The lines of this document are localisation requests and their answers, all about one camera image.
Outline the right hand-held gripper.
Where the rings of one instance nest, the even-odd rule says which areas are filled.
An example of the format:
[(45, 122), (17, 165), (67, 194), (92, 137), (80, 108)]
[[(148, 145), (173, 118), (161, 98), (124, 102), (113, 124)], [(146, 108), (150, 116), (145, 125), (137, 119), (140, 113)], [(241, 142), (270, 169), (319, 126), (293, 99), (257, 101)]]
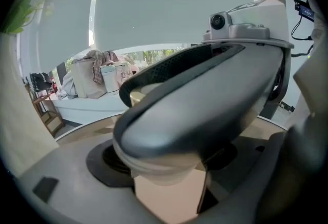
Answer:
[(288, 38), (288, 20), (284, 3), (278, 0), (261, 0), (212, 14), (209, 17), (209, 29), (203, 35), (202, 42), (244, 42), (282, 49), (283, 60), (277, 74), (276, 85), (268, 103), (259, 114), (272, 119), (288, 89), (291, 50), (294, 48)]

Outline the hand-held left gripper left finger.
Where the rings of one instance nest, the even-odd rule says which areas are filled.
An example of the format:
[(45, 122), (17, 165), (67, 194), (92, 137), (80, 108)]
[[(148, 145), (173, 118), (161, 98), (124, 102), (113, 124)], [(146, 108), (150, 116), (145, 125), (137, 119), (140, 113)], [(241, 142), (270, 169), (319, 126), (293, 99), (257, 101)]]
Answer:
[[(88, 171), (86, 157), (107, 140), (96, 137), (58, 147), (21, 177), (19, 188), (29, 204), (48, 223), (161, 223), (130, 188), (109, 188)], [(58, 179), (48, 202), (33, 193), (43, 177)]]

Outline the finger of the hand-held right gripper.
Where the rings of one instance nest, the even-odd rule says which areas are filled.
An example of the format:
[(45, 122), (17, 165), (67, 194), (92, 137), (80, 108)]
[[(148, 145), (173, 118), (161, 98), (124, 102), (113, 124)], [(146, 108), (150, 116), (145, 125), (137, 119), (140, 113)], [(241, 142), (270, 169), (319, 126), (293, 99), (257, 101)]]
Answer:
[(181, 50), (126, 80), (119, 90), (120, 99), (130, 108), (130, 93), (134, 89), (160, 84), (147, 100), (152, 105), (244, 49), (245, 46), (236, 43), (211, 43)]
[(282, 49), (245, 49), (152, 105), (160, 84), (130, 93), (132, 107), (114, 128), (114, 148), (130, 167), (191, 164), (235, 139), (268, 102), (280, 70)]

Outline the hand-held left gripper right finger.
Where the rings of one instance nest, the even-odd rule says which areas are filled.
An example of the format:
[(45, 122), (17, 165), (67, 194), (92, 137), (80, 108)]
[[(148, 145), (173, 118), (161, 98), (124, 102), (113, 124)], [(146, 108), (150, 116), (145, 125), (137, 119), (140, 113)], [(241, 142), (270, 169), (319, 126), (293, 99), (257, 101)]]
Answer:
[(324, 223), (327, 220), (327, 116), (274, 133), (233, 192), (198, 223)]

